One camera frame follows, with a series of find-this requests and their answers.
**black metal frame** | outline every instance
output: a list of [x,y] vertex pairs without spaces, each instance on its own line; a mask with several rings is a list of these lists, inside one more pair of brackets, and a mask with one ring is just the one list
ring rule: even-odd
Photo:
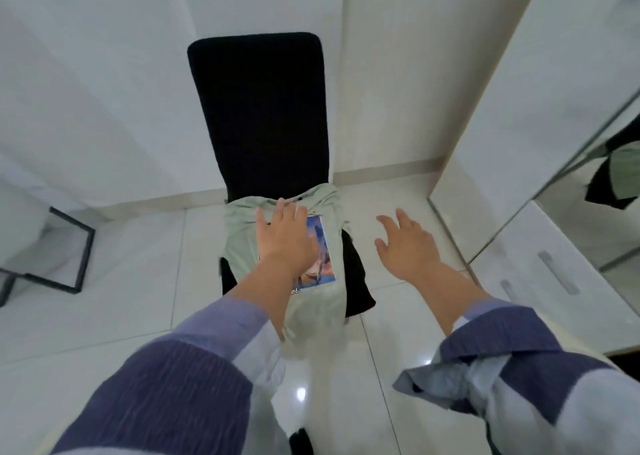
[[84,243],[84,251],[80,260],[80,267],[78,268],[78,273],[76,275],[76,284],[71,287],[69,285],[65,285],[64,283],[48,280],[47,278],[43,278],[42,276],[37,276],[35,274],[16,273],[15,271],[9,271],[4,268],[0,268],[0,273],[8,274],[8,277],[4,280],[2,287],[0,288],[0,307],[3,307],[8,301],[13,289],[13,285],[15,284],[15,280],[19,278],[31,281],[32,283],[37,283],[38,285],[44,285],[45,287],[53,288],[55,290],[62,290],[63,292],[71,293],[72,295],[75,295],[76,293],[82,291],[84,276],[86,275],[86,269],[89,264],[89,256],[91,255],[93,239],[95,238],[95,229],[89,227],[86,224],[83,224],[79,220],[74,219],[73,217],[56,208],[49,207],[49,212],[87,232],[86,242]]

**drawer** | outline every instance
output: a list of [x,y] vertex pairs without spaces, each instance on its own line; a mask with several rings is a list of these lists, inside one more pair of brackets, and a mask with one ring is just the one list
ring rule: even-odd
[[540,310],[597,351],[640,345],[640,317],[534,201],[471,267],[490,294]]

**drawer handle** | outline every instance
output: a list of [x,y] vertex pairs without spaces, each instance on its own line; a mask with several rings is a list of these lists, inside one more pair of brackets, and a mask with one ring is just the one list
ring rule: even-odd
[[570,295],[579,295],[580,289],[576,287],[571,280],[566,277],[566,274],[563,271],[560,271],[557,266],[554,258],[549,254],[548,251],[540,251],[538,253],[538,257],[542,260],[549,271],[553,276],[556,277],[558,283],[562,285],[562,287],[566,290],[566,292]]
[[515,303],[515,292],[513,291],[513,285],[511,284],[511,281],[509,280],[501,280],[500,281],[500,286],[502,287],[502,289],[504,290],[504,292],[507,294],[507,297],[509,297],[509,300],[511,300],[513,303]]

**white wardrobe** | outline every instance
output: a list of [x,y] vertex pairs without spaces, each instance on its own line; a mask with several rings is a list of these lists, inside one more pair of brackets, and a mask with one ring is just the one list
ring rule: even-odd
[[485,289],[607,353],[640,317],[535,199],[639,89],[640,0],[531,0],[430,197]]

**striped sleeve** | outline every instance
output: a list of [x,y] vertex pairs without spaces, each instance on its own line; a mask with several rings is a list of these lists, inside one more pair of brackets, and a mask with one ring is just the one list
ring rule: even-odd
[[498,299],[465,312],[431,364],[396,390],[481,417],[494,454],[638,453],[640,384],[533,309]]
[[132,354],[52,453],[288,453],[271,405],[284,369],[265,311],[225,296]]

